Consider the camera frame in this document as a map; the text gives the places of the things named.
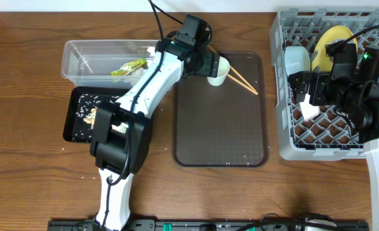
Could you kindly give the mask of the white tissue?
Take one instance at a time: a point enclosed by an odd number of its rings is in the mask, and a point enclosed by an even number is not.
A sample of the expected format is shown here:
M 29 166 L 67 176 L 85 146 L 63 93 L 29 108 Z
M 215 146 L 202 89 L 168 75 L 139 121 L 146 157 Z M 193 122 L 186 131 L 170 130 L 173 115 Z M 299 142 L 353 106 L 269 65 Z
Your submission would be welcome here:
M 147 66 L 140 67 L 136 69 L 135 71 L 132 71 L 130 73 L 130 76 L 142 76 L 147 71 L 147 69 L 148 69 Z

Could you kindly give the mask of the pink bowl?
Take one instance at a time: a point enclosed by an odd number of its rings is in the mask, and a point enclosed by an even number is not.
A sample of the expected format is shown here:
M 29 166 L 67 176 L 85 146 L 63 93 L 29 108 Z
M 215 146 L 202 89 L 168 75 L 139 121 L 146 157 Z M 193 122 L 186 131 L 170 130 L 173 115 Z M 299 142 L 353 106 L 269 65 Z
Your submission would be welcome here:
M 319 106 L 313 106 L 310 104 L 309 94 L 305 95 L 304 101 L 300 102 L 299 106 L 301 108 L 301 113 L 304 121 L 309 121 L 310 119 L 313 119 L 314 117 L 319 115 L 320 108 Z

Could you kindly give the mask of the green snack wrapper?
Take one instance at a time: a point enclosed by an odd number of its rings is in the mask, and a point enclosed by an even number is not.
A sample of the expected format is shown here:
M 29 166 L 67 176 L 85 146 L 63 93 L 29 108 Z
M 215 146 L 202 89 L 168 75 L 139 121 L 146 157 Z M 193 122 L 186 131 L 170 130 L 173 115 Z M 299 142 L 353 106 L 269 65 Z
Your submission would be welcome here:
M 146 60 L 140 58 L 123 64 L 118 70 L 110 72 L 111 76 L 126 76 L 146 65 Z

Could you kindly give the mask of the white cup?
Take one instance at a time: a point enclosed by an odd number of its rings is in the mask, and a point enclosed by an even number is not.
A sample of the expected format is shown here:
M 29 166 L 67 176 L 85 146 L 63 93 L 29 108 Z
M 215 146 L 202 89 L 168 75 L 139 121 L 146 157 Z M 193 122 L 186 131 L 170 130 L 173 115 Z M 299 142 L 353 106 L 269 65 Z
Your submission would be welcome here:
M 220 86 L 225 81 L 226 76 L 229 74 L 230 70 L 230 64 L 229 61 L 224 58 L 220 57 L 219 59 L 219 65 L 218 65 L 218 72 L 216 77 L 207 77 L 207 81 L 212 86 Z

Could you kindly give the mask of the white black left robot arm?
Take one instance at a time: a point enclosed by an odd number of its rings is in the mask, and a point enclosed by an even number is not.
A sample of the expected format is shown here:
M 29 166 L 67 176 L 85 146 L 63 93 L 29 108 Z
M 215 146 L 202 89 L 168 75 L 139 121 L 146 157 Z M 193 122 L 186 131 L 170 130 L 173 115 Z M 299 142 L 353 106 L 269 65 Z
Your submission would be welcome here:
M 115 102 L 98 106 L 90 154 L 101 177 L 100 209 L 94 218 L 99 230 L 122 230 L 129 220 L 132 180 L 148 155 L 152 116 L 164 95 L 185 74 L 225 75 L 229 62 L 208 51 L 208 44 L 195 38 L 160 40 L 139 81 Z

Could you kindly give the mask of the yellow plate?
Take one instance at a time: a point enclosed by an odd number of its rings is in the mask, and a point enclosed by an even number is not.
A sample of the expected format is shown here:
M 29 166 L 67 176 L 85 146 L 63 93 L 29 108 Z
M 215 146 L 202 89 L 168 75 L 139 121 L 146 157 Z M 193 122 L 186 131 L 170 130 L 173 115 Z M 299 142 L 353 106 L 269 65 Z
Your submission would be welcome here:
M 333 58 L 326 56 L 326 45 L 341 42 L 353 36 L 353 32 L 346 26 L 334 26 L 319 39 L 311 63 L 312 71 L 331 71 Z

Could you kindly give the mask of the light blue bowl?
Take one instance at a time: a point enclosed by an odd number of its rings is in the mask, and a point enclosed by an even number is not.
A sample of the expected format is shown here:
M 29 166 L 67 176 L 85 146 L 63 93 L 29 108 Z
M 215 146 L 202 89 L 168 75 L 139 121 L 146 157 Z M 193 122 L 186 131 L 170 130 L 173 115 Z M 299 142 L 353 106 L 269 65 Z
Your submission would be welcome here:
M 286 74 L 309 71 L 311 69 L 309 53 L 303 46 L 288 46 L 285 49 Z

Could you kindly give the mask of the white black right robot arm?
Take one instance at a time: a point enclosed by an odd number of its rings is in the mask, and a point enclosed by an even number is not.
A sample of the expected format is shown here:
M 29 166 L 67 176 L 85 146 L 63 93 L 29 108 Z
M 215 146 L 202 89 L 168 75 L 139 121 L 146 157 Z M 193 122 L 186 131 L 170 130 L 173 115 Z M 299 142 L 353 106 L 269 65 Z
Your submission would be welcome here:
M 367 47 L 357 62 L 355 47 L 328 45 L 331 71 L 299 71 L 288 76 L 294 99 L 310 95 L 313 106 L 334 105 L 347 115 L 364 147 L 371 183 L 373 230 L 379 230 L 379 47 Z

